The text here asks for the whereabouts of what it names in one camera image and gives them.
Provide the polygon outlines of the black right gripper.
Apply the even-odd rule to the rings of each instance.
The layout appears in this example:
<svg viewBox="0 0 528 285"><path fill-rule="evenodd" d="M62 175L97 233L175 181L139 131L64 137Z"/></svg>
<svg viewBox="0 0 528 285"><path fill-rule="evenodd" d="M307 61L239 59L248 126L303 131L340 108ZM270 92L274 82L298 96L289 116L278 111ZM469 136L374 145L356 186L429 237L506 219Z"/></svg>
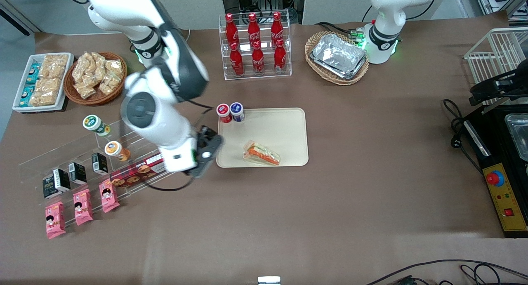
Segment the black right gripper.
<svg viewBox="0 0 528 285"><path fill-rule="evenodd" d="M223 138L213 129L202 126L197 135L197 150L195 153L197 166L188 170L187 174L192 178L202 177L215 160L219 149L223 144Z"/></svg>

